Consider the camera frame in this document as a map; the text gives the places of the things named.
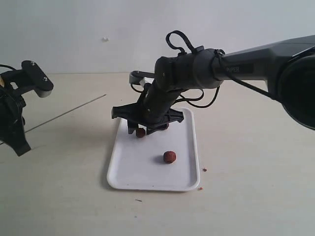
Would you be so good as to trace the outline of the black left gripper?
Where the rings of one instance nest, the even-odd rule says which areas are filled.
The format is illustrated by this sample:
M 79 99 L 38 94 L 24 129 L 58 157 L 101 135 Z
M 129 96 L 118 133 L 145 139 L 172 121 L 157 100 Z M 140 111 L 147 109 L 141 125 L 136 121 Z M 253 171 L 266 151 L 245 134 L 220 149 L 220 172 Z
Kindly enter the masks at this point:
M 18 156 L 31 150 L 22 116 L 26 106 L 22 97 L 25 77 L 23 71 L 6 71 L 0 75 L 0 139 L 7 140 Z

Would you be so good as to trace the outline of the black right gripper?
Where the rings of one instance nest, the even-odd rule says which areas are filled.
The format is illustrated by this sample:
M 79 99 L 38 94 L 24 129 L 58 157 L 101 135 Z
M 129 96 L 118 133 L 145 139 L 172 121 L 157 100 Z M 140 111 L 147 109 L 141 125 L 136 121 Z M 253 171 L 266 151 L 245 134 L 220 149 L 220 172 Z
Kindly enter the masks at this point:
M 171 109 L 180 93 L 180 90 L 163 91 L 155 83 L 146 84 L 135 103 L 112 108 L 112 119 L 125 119 L 130 135 L 140 125 L 146 127 L 146 135 L 163 131 L 165 124 L 184 120 L 182 112 Z

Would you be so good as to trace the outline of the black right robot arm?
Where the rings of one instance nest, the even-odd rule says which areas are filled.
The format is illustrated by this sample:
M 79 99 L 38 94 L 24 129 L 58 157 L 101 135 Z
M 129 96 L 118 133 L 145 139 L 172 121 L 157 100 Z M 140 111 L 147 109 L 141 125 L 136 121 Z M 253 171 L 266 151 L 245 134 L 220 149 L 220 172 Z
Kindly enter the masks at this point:
M 315 38 L 305 36 L 230 54 L 220 49 L 192 48 L 176 57 L 160 57 L 154 73 L 134 71 L 131 78 L 149 77 L 135 103 L 112 108 L 112 118 L 127 120 L 128 133 L 142 125 L 147 133 L 182 122 L 172 109 L 182 92 L 219 89 L 232 80 L 282 104 L 300 125 L 315 127 Z

